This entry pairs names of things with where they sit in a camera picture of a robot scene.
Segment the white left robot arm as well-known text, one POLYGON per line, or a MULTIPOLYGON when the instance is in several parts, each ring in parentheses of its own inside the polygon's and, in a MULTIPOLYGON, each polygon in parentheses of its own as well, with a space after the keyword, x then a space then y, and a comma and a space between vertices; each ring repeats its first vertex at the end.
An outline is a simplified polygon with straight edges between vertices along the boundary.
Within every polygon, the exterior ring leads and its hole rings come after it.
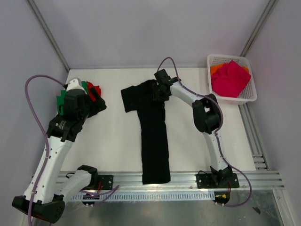
POLYGON ((57 114, 47 130, 40 128, 45 147, 38 167, 23 195, 14 197, 12 206, 32 218, 56 223, 62 216, 67 202, 79 191, 96 188, 99 182, 97 169, 87 165, 77 168, 73 176, 56 185, 67 153, 85 121, 107 108, 101 97, 101 88, 91 82, 73 78, 62 85, 56 97, 57 114))

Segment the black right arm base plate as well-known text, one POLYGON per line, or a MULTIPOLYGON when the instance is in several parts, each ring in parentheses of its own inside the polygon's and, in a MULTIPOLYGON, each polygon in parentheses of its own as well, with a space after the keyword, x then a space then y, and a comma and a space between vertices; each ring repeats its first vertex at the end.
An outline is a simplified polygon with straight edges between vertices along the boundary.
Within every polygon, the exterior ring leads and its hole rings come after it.
POLYGON ((215 173, 208 173, 199 171, 196 174, 197 188, 239 188, 239 181, 237 174, 231 173, 229 176, 220 177, 215 173))

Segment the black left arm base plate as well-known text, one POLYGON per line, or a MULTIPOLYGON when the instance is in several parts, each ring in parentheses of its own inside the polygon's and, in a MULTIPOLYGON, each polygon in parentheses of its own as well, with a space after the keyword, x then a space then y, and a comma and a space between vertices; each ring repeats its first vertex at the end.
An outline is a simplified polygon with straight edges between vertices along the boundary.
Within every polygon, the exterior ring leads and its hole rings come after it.
POLYGON ((109 191, 113 189, 113 175, 98 175, 93 183, 92 190, 109 191))

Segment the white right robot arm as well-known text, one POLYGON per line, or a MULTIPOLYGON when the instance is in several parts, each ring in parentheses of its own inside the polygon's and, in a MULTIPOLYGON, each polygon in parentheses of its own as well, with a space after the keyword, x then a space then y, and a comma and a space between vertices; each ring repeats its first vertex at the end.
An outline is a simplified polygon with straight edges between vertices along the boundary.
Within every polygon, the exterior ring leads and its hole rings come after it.
POLYGON ((155 101, 167 101, 174 96, 192 107, 194 125, 203 134, 209 151, 211 183, 214 187, 227 186, 233 170, 222 154, 223 144, 219 130, 223 117, 215 95, 198 94, 188 89, 178 77, 171 78, 164 69, 157 70, 154 76, 155 101))

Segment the black t shirt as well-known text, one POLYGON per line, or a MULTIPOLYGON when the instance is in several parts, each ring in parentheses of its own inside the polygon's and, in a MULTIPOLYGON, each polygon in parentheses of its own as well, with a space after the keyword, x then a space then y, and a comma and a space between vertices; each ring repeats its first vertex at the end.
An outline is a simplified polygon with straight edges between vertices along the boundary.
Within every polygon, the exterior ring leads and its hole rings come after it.
POLYGON ((142 183, 164 184, 171 180, 165 103, 153 99, 155 80, 121 90, 125 112, 137 111, 141 126, 142 183))

